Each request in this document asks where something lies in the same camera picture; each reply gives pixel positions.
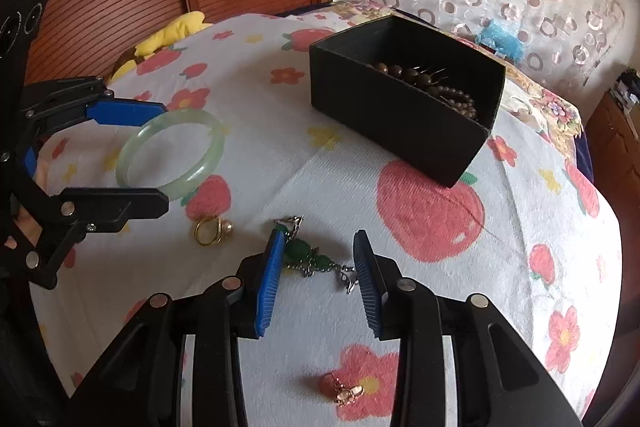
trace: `jade bangle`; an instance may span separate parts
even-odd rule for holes
[[[130,137],[120,150],[120,156],[116,165],[116,181],[120,187],[130,187],[127,181],[127,172],[136,152],[152,136],[160,131],[181,123],[199,123],[211,129],[211,144],[196,165],[185,172],[178,179],[158,187],[167,195],[170,201],[186,196],[200,186],[218,166],[222,152],[225,148],[225,133],[222,124],[209,112],[201,109],[177,109],[164,112],[149,120],[142,128]]]

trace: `brown bead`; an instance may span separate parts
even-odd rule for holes
[[[391,66],[389,68],[389,74],[393,75],[396,78],[402,77],[402,68],[397,64],[395,66]]]
[[[404,79],[408,84],[415,84],[416,77],[418,75],[419,73],[416,70],[412,68],[407,68],[406,70],[404,70],[404,74],[402,76],[404,76]]]
[[[433,80],[431,80],[431,77],[426,73],[419,74],[415,79],[415,85],[420,87],[420,89],[427,89],[431,84],[433,84]]]

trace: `black box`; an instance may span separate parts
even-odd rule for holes
[[[494,126],[504,67],[426,25],[388,16],[315,42],[309,49],[312,105],[452,187]],[[444,86],[474,100],[477,121],[447,102],[370,65],[446,68]]]

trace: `gold ring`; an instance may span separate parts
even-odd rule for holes
[[[204,225],[205,223],[208,223],[209,221],[212,221],[213,219],[216,220],[216,235],[213,237],[213,239],[211,241],[209,241],[208,243],[202,241],[200,239],[200,236],[198,234],[198,232],[200,231],[200,226]],[[230,232],[232,230],[231,227],[231,223],[229,221],[225,221],[228,225],[228,227],[230,228],[228,231]],[[214,243],[219,243],[220,241],[222,241],[222,238],[225,236],[225,233],[223,233],[223,220],[220,219],[219,216],[206,216],[203,217],[201,220],[198,221],[198,223],[196,224],[195,229],[193,229],[193,237],[194,239],[197,241],[197,243],[203,247],[208,247],[209,245],[213,245]]]

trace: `white tablecloth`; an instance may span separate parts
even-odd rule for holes
[[[225,125],[225,152],[191,199],[120,233],[88,235],[61,267],[57,288],[33,287],[65,388],[73,392],[149,295],[202,292],[262,251],[273,219],[304,214],[300,237],[337,262],[351,262],[353,234],[365,229],[376,253],[436,294],[489,296],[580,414],[607,360],[620,297],[620,233],[610,206],[502,110],[466,183],[434,184],[311,107],[306,49],[326,33],[297,20],[244,15],[179,42],[111,86],[119,97],[203,107]],[[56,134],[41,153],[51,163],[49,192],[115,186],[118,150],[134,131],[87,122]],[[140,186],[168,181],[207,143],[196,125],[165,131],[140,152],[132,179]],[[200,247],[190,218],[216,213],[236,233]],[[244,379],[250,424],[388,425],[397,350],[397,342],[373,338],[358,289],[347,295],[331,274],[284,274],[266,337],[240,342],[242,371],[251,376]],[[318,391],[329,371],[362,384],[364,396],[337,409]],[[451,371],[449,360],[449,390]],[[188,394],[188,372],[184,385]],[[183,418],[188,425],[188,411]]]

